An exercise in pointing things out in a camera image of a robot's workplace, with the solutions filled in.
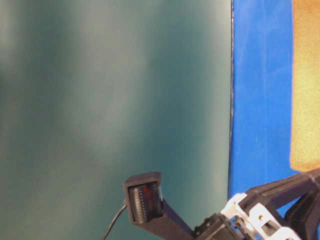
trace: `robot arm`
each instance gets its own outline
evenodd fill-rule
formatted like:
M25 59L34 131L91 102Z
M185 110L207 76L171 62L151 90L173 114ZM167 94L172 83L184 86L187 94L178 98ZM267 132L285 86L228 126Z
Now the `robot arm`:
M160 183L161 173L151 172L123 186L131 223L165 240L318 240L320 169L238 193L193 231L162 198ZM277 209L297 198L282 218Z

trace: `blue panel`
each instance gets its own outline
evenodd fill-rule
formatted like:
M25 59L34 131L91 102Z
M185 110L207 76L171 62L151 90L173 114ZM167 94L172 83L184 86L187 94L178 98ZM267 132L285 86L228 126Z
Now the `blue panel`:
M229 197L296 173L290 168L292 2L234 0L233 8Z

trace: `teal wall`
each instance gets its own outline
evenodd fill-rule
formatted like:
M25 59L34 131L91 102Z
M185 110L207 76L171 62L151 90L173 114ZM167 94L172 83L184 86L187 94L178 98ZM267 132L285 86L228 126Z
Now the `teal wall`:
M0 239L100 239L154 170L191 227L219 211L230 56L225 0L0 0Z

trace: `orange fabric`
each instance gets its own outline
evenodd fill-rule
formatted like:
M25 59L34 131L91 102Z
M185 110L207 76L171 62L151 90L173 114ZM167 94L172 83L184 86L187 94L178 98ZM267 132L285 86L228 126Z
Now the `orange fabric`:
M320 1L293 0L291 167L320 168Z

